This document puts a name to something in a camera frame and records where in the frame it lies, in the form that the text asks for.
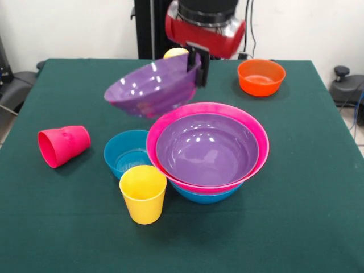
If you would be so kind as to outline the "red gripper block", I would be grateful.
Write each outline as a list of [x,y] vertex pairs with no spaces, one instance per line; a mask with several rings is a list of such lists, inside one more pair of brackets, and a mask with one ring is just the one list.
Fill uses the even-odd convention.
[[234,15],[223,23],[199,23],[187,19],[182,12],[187,11],[181,5],[170,5],[166,14],[165,30],[167,37],[187,47],[187,72],[195,66],[198,47],[201,66],[196,71],[196,86],[205,87],[208,79],[210,54],[223,58],[231,58],[237,51],[246,30],[246,22]]

